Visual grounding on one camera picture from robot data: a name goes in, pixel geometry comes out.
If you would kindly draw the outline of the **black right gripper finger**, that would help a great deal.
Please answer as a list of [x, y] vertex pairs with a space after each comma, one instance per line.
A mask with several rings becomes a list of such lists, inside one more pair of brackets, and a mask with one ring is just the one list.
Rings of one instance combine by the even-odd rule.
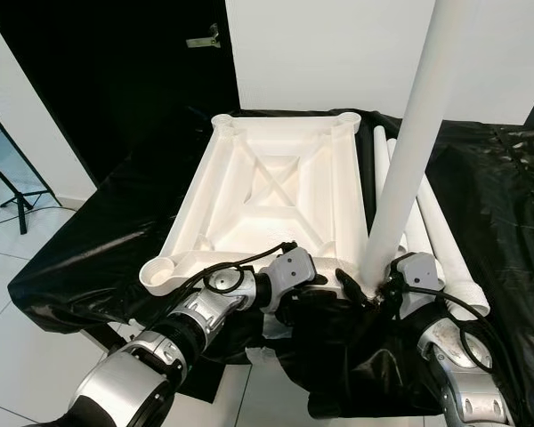
[[335, 277], [336, 280], [340, 282], [342, 292], [344, 292], [344, 296], [347, 297], [349, 302], [352, 302], [352, 304], [358, 306], [358, 308], [373, 308], [372, 300], [368, 298], [363, 288], [361, 288], [361, 285], [358, 284], [352, 276], [349, 276], [344, 270], [336, 270]]

